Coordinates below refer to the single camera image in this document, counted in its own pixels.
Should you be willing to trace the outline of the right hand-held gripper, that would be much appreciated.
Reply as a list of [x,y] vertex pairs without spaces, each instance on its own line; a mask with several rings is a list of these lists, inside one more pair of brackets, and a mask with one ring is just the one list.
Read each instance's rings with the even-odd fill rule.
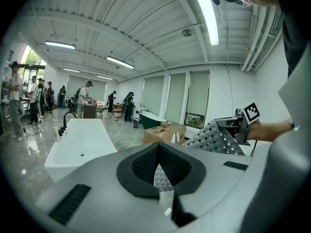
[[235,134],[235,139],[239,145],[249,146],[247,141],[249,127],[255,121],[258,121],[260,113],[254,101],[250,102],[243,108],[237,108],[235,117],[226,117],[216,119],[219,127],[232,128],[238,127],[238,132]]

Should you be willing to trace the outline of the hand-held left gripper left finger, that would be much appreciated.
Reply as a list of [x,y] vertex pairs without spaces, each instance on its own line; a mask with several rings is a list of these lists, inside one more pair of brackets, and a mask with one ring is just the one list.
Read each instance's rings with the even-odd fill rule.
[[93,159],[54,183],[38,199],[50,233],[169,233],[177,230],[155,199],[139,198],[118,181],[117,167],[151,144]]

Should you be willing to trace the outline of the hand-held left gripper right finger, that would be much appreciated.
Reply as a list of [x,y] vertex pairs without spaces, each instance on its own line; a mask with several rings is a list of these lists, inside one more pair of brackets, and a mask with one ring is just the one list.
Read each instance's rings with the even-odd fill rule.
[[191,149],[173,143],[159,143],[159,149],[175,151],[182,158],[192,156],[205,165],[200,186],[189,194],[175,194],[176,222],[181,227],[240,227],[252,198],[246,184],[251,157]]

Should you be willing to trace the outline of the grey perforated bath mat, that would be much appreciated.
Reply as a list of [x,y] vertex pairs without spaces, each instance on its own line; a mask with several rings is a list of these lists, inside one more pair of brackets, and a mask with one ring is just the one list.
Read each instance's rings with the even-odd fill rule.
[[238,129],[238,127],[219,127],[214,119],[194,137],[184,140],[181,145],[192,149],[244,156],[243,150],[235,139]]

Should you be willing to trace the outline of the person's right forearm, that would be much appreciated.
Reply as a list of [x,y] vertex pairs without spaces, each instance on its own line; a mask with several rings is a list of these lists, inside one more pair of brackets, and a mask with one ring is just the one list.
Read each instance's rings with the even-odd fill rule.
[[291,131],[293,128],[294,122],[291,118],[278,123],[254,122],[249,126],[247,139],[273,142],[280,135]]

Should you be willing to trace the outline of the white bathtub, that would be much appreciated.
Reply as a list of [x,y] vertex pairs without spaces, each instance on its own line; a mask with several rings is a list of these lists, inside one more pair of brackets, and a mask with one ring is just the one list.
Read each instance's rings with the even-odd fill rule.
[[52,146],[44,168],[56,183],[85,163],[116,152],[100,119],[72,118]]

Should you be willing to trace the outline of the large torn cardboard box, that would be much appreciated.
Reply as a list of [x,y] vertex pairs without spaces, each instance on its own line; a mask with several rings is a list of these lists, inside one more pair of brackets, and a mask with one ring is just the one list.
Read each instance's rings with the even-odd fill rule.
[[162,122],[160,126],[149,128],[145,131],[144,144],[155,142],[168,142],[171,143],[172,133],[179,132],[180,141],[177,143],[182,144],[185,138],[186,126],[176,123]]

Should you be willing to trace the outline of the brown wooden cabinet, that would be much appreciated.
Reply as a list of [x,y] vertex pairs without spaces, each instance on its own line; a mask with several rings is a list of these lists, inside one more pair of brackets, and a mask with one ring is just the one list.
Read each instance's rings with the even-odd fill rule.
[[83,105],[83,118],[96,118],[96,108],[95,104],[86,104]]

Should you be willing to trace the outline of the black bathtub faucet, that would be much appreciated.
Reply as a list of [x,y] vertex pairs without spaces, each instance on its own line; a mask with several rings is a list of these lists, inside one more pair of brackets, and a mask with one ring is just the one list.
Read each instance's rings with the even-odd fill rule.
[[74,112],[72,112],[72,111],[68,111],[68,112],[66,112],[66,113],[64,114],[64,117],[63,117],[63,129],[62,129],[62,132],[63,132],[63,133],[65,132],[65,130],[66,130],[66,128],[67,128],[66,116],[69,115],[69,114],[73,115],[74,118],[77,118],[76,114],[75,114]]

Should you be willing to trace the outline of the dark green bathtub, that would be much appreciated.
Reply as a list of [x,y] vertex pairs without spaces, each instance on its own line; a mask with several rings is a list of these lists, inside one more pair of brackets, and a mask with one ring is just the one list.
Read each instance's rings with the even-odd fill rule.
[[157,126],[160,126],[162,122],[166,122],[165,119],[158,117],[147,111],[140,112],[140,119],[141,119],[144,129],[157,127]]

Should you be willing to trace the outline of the white vanity cabinet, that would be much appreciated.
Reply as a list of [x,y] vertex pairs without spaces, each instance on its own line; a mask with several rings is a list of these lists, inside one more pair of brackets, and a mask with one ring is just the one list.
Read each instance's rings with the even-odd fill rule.
[[140,113],[141,112],[148,112],[149,110],[145,107],[134,107],[133,108],[133,114],[132,114],[132,118],[133,120],[136,121],[141,121],[140,119]]

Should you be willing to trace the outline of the white ceiling pipes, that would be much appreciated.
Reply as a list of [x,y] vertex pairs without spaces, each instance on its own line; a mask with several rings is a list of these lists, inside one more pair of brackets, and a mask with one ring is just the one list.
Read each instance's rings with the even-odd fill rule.
[[258,7],[253,6],[253,18],[251,20],[251,45],[244,63],[241,66],[241,71],[250,71],[260,52],[270,36],[273,35],[273,29],[277,26],[280,20],[280,9],[275,6]]

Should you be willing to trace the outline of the wide grey roller blind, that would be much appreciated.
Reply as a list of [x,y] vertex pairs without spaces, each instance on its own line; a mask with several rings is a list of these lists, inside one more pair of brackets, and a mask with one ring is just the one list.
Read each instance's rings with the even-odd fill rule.
[[67,86],[67,96],[74,97],[77,90],[86,84],[87,81],[92,81],[93,86],[88,88],[88,94],[92,99],[104,102],[106,94],[106,82],[91,80],[84,77],[78,77],[69,75],[69,81]]

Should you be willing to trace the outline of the person's black shirt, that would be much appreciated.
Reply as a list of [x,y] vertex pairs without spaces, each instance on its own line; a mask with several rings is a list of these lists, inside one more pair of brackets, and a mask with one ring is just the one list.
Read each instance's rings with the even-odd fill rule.
[[290,77],[299,63],[307,43],[311,41],[311,31],[296,7],[282,6],[281,10],[284,14],[282,26],[284,52],[288,63],[288,77]]

